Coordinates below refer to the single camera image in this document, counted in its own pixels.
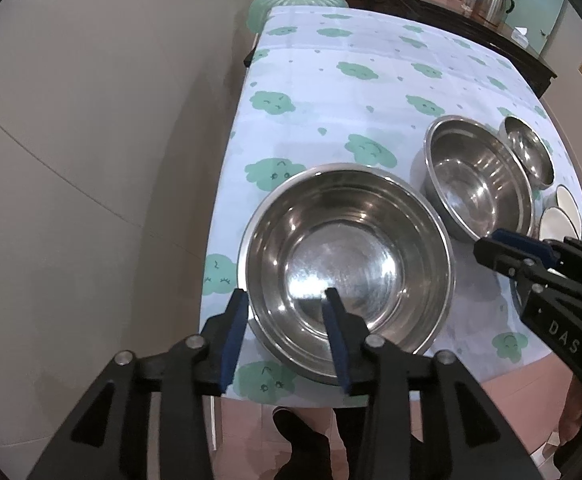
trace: white tablecloth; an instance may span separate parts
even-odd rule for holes
[[[247,74],[225,155],[209,235],[200,326],[236,285],[242,232],[268,192],[327,162],[391,171],[420,189],[423,139],[436,117],[459,114],[497,130],[508,114],[535,128],[555,184],[582,191],[557,131],[511,63],[472,41],[393,16],[354,9],[275,7]],[[542,193],[554,191],[554,187]],[[536,194],[541,211],[542,197]],[[549,349],[522,325],[509,281],[453,241],[456,288],[431,350],[452,349],[480,381],[532,363]],[[343,406],[336,386],[298,376],[247,327],[227,395],[286,406]]]

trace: stainless steel bowl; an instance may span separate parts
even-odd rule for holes
[[[529,236],[533,198],[514,153],[470,119],[434,121],[424,145],[425,192],[449,233],[475,241],[503,227]]]
[[[321,299],[408,352],[429,348],[446,319],[455,270],[435,210],[408,184],[358,164],[326,164],[276,188],[242,238],[238,284],[258,339],[298,373],[336,384]]]
[[[500,138],[519,158],[533,189],[551,187],[555,179],[551,155],[531,126],[517,117],[505,117]]]

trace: green stool seat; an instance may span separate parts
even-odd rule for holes
[[[318,7],[348,7],[345,0],[254,0],[249,7],[247,27],[254,34],[260,34],[272,7],[280,5],[311,5]]]

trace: metal pivot bolt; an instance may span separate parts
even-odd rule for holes
[[[205,339],[200,334],[190,335],[184,341],[184,344],[193,350],[202,348],[205,345],[205,343],[206,343]]]
[[[371,348],[380,348],[383,344],[385,344],[385,341],[386,339],[384,337],[377,334],[369,334],[365,338],[365,343],[367,343],[367,346],[370,346]]]
[[[132,359],[133,354],[129,350],[123,350],[122,352],[118,352],[116,356],[113,358],[116,365],[120,366],[128,365]]]
[[[450,365],[455,363],[457,357],[450,350],[440,350],[438,353],[436,353],[436,359],[443,365]]]

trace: tiled floor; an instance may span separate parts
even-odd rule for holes
[[[530,452],[546,442],[557,426],[571,373],[550,355],[541,361],[483,384]],[[291,447],[273,425],[274,406],[248,400],[222,399],[223,443],[213,460],[218,480],[273,480],[290,457]],[[335,480],[346,480],[349,468],[330,408],[295,410],[331,442]],[[420,409],[412,403],[413,434],[422,438]]]

